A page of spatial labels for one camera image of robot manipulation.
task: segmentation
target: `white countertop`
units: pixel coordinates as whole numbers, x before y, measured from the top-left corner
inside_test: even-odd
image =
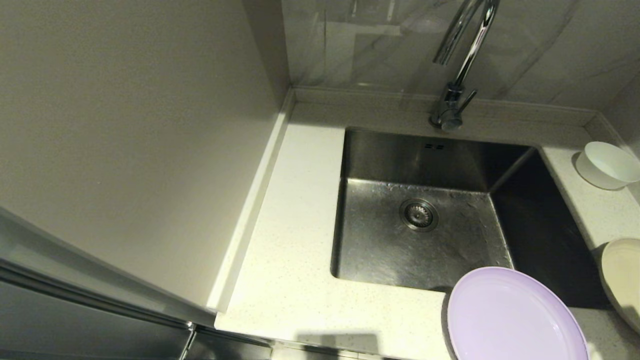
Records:
[[[405,359],[450,359],[442,327],[445,294],[337,279],[333,230],[348,126],[436,133],[424,112],[298,103],[276,161],[231,303],[216,328]],[[572,156],[591,137],[581,126],[518,119],[465,119],[451,137],[536,146],[591,248],[640,238],[640,206],[575,172]],[[595,353],[640,358],[640,337],[608,311],[573,310]]]

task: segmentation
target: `sink basin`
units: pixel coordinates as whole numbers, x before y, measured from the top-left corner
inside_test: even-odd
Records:
[[[348,129],[337,209],[335,277],[449,291],[503,266],[568,306],[611,307],[533,147]]]

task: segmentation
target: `drain strainer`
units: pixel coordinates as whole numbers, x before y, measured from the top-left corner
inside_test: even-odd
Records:
[[[438,212],[428,201],[408,199],[400,205],[400,217],[414,231],[431,231],[438,225]]]

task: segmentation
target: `faucet spout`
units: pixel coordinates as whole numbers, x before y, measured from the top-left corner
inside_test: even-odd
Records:
[[[436,109],[429,119],[431,125],[446,131],[455,130],[462,125],[461,113],[464,108],[458,108],[458,101],[465,90],[464,81],[467,78],[471,65],[476,59],[478,51],[484,42],[486,34],[489,32],[495,13],[498,10],[500,0],[465,0],[465,2],[460,6],[460,9],[458,9],[457,14],[451,22],[449,30],[447,30],[447,34],[442,39],[440,48],[433,59],[434,63],[447,65],[454,50],[456,49],[456,46],[458,45],[458,42],[460,42],[462,35],[469,25],[469,22],[471,22],[471,19],[476,14],[482,3],[484,3],[484,14],[481,17],[476,37],[469,47],[467,57],[462,63],[456,79],[448,83],[445,87],[440,101],[438,101]]]

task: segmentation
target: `purple plate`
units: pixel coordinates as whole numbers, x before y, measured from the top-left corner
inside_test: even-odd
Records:
[[[536,279],[508,268],[463,276],[451,293],[447,321],[459,360],[589,360],[564,303]]]

